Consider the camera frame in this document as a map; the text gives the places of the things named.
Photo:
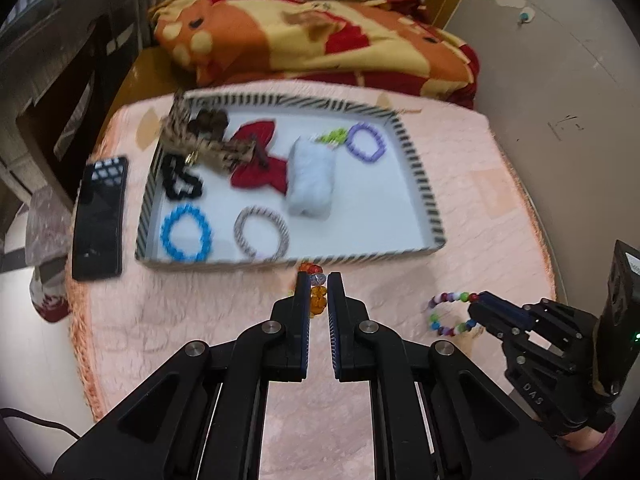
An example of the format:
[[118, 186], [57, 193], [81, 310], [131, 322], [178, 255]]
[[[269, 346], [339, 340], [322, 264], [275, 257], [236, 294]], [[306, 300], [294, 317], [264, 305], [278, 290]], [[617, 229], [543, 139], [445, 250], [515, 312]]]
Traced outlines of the purple sleeve forearm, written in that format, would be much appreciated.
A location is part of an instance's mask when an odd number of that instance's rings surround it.
[[597, 465], [597, 463], [602, 460], [605, 456], [604, 454], [596, 454], [596, 453], [585, 453], [585, 454], [577, 454], [574, 452], [570, 452], [567, 448], [565, 449], [568, 456], [572, 460], [573, 464], [578, 470], [578, 474], [580, 478], [585, 478], [586, 474], [589, 474], [590, 471], [593, 470], [593, 467]]

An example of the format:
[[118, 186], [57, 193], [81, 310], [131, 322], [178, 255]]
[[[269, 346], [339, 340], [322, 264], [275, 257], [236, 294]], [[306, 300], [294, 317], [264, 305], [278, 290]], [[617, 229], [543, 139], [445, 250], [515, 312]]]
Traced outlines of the person's right hand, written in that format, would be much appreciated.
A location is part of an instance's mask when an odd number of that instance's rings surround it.
[[544, 426], [544, 423], [537, 414], [533, 414], [530, 418], [541, 426], [543, 430], [546, 430], [552, 439], [558, 441], [559, 444], [562, 444], [564, 448], [567, 448], [570, 452], [577, 454], [604, 454], [611, 447], [617, 432], [617, 426], [613, 424], [605, 431], [599, 431], [585, 426], [569, 434], [555, 434]]

